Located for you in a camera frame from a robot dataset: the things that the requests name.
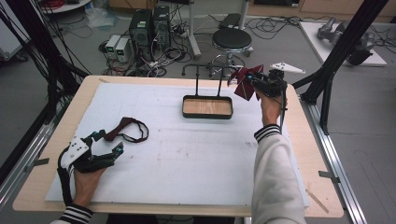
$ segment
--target wooden table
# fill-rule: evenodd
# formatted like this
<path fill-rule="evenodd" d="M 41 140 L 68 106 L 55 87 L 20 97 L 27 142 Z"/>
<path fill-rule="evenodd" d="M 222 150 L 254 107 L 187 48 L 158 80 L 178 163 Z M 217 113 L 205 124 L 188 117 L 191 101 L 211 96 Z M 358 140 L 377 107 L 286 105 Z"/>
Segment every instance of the wooden table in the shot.
<path fill-rule="evenodd" d="M 194 87 L 193 79 L 147 78 L 147 77 L 86 77 L 75 98 L 66 110 L 64 117 L 53 133 L 40 159 L 49 158 L 49 164 L 35 167 L 18 194 L 13 208 L 17 211 L 63 211 L 61 202 L 46 202 L 45 197 L 56 175 L 57 159 L 73 137 L 79 122 L 101 83 L 132 83 L 140 85 L 165 85 Z M 214 80 L 201 80 L 202 87 L 217 87 Z M 307 217 L 341 217 L 344 214 L 332 181 L 318 175 L 327 171 L 318 150 L 318 145 L 309 127 L 304 111 L 294 88 L 288 87 L 288 113 L 285 123 L 295 156 L 302 174 L 310 206 L 305 209 Z M 133 203 L 92 203 L 90 208 L 98 213 L 135 213 L 169 215 L 205 215 L 250 217 L 250 207 L 170 205 L 170 204 L 133 204 Z"/>

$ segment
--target gray floor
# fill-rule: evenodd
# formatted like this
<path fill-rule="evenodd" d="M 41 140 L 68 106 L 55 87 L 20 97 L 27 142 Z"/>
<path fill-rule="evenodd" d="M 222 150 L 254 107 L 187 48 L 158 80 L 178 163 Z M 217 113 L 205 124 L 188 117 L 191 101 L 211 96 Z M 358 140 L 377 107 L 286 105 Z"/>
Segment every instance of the gray floor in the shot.
<path fill-rule="evenodd" d="M 64 13 L 60 21 L 68 23 L 84 17 L 82 10 Z M 74 23 L 73 34 L 65 36 L 67 45 L 80 58 L 93 74 L 101 74 L 106 69 L 105 58 L 97 47 L 111 34 L 121 34 L 128 28 L 130 20 L 116 19 L 111 28 L 87 28 L 86 19 Z M 198 28 L 210 17 L 196 19 Z M 216 27 L 208 22 L 207 27 Z M 391 27 L 392 36 L 396 27 Z M 378 26 L 379 30 L 387 27 Z M 201 32 L 213 33 L 215 29 Z M 303 32 L 287 26 L 272 40 L 261 40 L 254 34 L 254 52 L 249 58 L 242 57 L 247 67 L 259 64 L 285 62 L 303 68 L 312 74 L 320 68 L 321 62 L 312 50 Z M 198 35 L 197 40 L 203 56 L 194 63 L 208 63 L 218 51 L 210 48 L 210 36 Z M 58 39 L 54 40 L 62 54 L 64 49 Z M 361 205 L 368 223 L 394 223 L 396 220 L 396 70 L 395 54 L 387 49 L 375 47 L 378 54 L 388 63 L 385 67 L 342 66 L 335 76 L 329 116 L 331 138 L 346 170 L 346 174 Z M 184 63 L 174 63 L 166 67 L 165 77 L 181 76 Z M 194 78 L 195 73 L 188 71 L 185 78 Z M 292 83 L 304 75 L 286 74 L 285 79 Z M 18 144 L 23 134 L 46 103 L 46 82 L 29 61 L 12 61 L 0 67 L 0 120 L 3 128 L 0 134 L 1 157 L 3 164 L 10 151 Z M 306 87 L 297 90 L 304 92 Z M 0 223 L 49 223 L 60 213 L 27 213 L 12 209 L 15 193 L 0 211 Z M 105 214 L 96 214 L 92 223 L 105 223 Z M 349 223 L 348 217 L 308 218 L 308 223 Z"/>

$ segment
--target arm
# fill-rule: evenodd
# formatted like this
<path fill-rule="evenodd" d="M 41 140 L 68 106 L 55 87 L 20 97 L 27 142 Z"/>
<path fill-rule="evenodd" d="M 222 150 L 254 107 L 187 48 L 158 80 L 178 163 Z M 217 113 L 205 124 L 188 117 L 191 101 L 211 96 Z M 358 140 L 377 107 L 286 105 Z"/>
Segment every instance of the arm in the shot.
<path fill-rule="evenodd" d="M 251 205 L 253 223 L 305 223 L 304 204 L 290 162 L 290 142 L 280 134 L 276 120 L 280 97 L 262 100 L 262 125 L 254 136 L 259 143 L 254 165 Z"/>
<path fill-rule="evenodd" d="M 105 169 L 101 169 L 93 173 L 82 174 L 75 170 L 76 197 L 73 203 L 66 207 L 59 220 L 53 221 L 51 224 L 86 224 L 90 222 L 93 211 L 88 209 L 88 204 L 104 171 Z"/>

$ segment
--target black and white cuff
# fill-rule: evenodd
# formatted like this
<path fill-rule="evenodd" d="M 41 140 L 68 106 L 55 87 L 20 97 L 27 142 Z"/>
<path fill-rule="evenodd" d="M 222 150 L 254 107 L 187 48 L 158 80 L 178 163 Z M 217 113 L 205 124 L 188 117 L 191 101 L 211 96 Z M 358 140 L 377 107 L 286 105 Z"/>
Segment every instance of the black and white cuff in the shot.
<path fill-rule="evenodd" d="M 93 211 L 90 209 L 72 203 L 66 207 L 59 219 L 70 224 L 86 224 L 90 222 L 92 215 Z"/>
<path fill-rule="evenodd" d="M 254 137 L 256 138 L 257 142 L 260 143 L 263 138 L 279 133 L 280 127 L 277 124 L 269 124 L 254 133 Z"/>

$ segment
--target black round stool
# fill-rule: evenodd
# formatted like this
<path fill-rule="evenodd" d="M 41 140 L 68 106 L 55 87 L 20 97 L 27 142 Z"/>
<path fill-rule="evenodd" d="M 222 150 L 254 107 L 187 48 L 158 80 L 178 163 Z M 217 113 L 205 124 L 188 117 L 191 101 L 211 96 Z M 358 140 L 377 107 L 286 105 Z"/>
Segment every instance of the black round stool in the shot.
<path fill-rule="evenodd" d="M 220 54 L 216 58 L 214 58 L 211 64 L 214 64 L 215 60 L 219 57 L 226 56 L 225 66 L 235 66 L 235 67 L 244 67 L 245 62 L 234 53 L 246 53 L 249 56 L 250 52 L 248 49 L 251 45 L 251 37 L 248 33 L 243 30 L 238 30 L 234 28 L 223 28 L 216 31 L 212 37 L 212 44 L 216 49 L 220 49 L 225 51 L 225 54 Z M 242 62 L 242 65 L 233 64 L 233 57 L 237 58 Z M 216 69 L 212 69 L 210 71 L 210 77 L 213 77 L 215 73 L 218 72 Z"/>

